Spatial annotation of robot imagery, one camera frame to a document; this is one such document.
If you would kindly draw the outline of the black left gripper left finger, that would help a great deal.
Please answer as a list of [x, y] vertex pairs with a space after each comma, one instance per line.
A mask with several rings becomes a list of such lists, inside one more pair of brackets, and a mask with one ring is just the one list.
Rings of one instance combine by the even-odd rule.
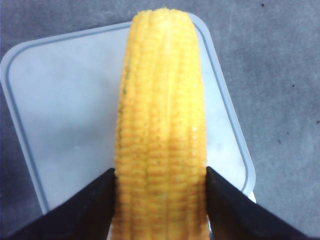
[[66, 202], [7, 237], [8, 240], [106, 240], [115, 203], [110, 168]]

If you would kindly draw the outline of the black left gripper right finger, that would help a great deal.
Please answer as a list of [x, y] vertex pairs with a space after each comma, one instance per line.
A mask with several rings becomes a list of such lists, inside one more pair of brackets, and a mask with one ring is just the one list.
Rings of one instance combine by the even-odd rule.
[[311, 240], [206, 168], [206, 208], [215, 240]]

